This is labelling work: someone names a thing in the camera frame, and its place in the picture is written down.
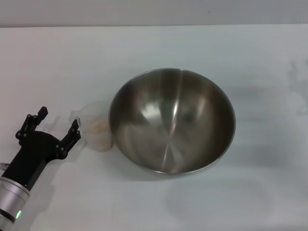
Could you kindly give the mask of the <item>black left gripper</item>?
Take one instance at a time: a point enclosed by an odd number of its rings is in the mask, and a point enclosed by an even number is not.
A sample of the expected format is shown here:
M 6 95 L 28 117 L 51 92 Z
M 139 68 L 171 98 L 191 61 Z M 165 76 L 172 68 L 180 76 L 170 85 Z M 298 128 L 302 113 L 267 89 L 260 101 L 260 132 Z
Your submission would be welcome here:
M 81 139 L 77 119 L 73 121 L 68 133 L 61 141 L 51 134 L 35 131 L 47 114 L 48 109 L 43 106 L 37 115 L 26 116 L 23 125 L 15 135 L 21 149 L 2 175 L 21 184 L 27 190 L 32 189 L 50 161 L 65 159 L 68 152 Z

